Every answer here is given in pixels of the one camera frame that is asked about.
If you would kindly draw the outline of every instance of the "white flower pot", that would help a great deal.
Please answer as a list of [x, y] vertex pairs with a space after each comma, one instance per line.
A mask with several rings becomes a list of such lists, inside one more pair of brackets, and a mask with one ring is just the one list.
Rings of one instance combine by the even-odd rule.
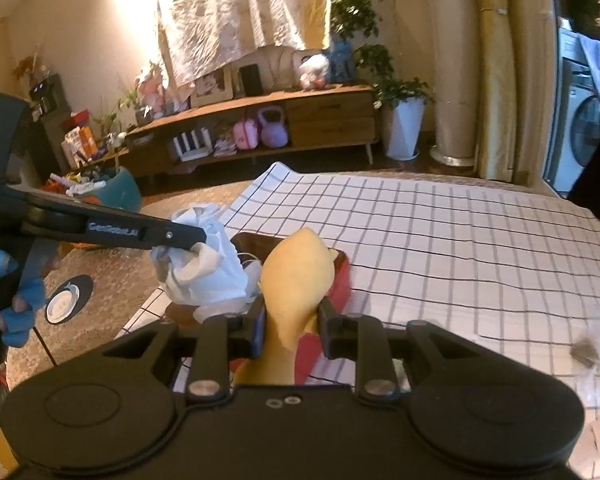
[[424, 116], [424, 99], [411, 98], [384, 111], [382, 142], [384, 152], [395, 160], [411, 160], [417, 156], [416, 144]]

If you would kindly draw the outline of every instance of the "silver screw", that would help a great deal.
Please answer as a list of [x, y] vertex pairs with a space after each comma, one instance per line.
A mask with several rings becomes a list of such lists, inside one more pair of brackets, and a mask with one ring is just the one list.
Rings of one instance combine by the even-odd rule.
[[274, 410], [279, 410], [282, 408], [282, 401], [280, 399], [267, 399], [267, 402], [264, 403], [268, 408], [272, 408]]
[[300, 404], [302, 402], [302, 398], [297, 395], [289, 395], [285, 397], [285, 404], [289, 404], [291, 406], [295, 406], [296, 404]]
[[388, 397], [395, 393], [395, 384], [386, 379], [372, 379], [365, 384], [365, 391], [374, 397]]
[[202, 379], [189, 385], [189, 393], [198, 397], [213, 397], [220, 391], [220, 384], [215, 381]]

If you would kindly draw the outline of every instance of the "checkered tablecloth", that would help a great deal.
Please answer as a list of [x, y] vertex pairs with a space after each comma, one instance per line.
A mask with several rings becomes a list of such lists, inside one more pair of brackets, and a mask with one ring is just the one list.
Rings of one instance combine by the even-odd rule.
[[[558, 198], [342, 174], [298, 174], [275, 163], [221, 216], [240, 231], [288, 236], [311, 227], [352, 263], [348, 312], [394, 325], [425, 319], [554, 375], [600, 415], [570, 345], [600, 317], [600, 222]], [[158, 289], [121, 332], [164, 313]], [[183, 368], [176, 389], [184, 386]], [[310, 382], [352, 383], [354, 363], [321, 358]], [[580, 471], [600, 479], [600, 458]]]

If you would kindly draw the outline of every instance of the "gloved hand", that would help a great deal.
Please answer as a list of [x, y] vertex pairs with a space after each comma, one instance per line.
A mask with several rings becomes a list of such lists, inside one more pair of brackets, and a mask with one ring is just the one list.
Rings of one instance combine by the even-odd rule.
[[[50, 262], [57, 267], [57, 259]], [[17, 263], [7, 253], [0, 251], [0, 278], [13, 272]], [[36, 320], [36, 311], [46, 304], [45, 285], [42, 278], [20, 285], [11, 306], [0, 311], [2, 342], [7, 346], [22, 348], [29, 339], [29, 332]]]

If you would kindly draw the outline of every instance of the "dark floor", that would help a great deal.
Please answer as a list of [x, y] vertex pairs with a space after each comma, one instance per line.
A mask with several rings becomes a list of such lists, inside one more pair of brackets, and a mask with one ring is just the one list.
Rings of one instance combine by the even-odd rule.
[[382, 150], [382, 143], [378, 142], [373, 146], [374, 163], [371, 166], [366, 158], [364, 146], [351, 146], [348, 148], [328, 148], [326, 150], [261, 156], [256, 159], [255, 164], [250, 159], [207, 164], [196, 168], [193, 173], [188, 175], [160, 174], [156, 175], [152, 182], [147, 178], [140, 178], [138, 185], [142, 196], [146, 197], [146, 205], [147, 203], [162, 200], [168, 195], [183, 192], [184, 190], [253, 180], [276, 161], [286, 164], [299, 173], [393, 170], [410, 173], [476, 177], [474, 168], [450, 168], [433, 160], [429, 155], [433, 143], [434, 137], [432, 135], [424, 134], [421, 136], [419, 143], [420, 155], [415, 160], [410, 160], [409, 162], [400, 162], [388, 158]]

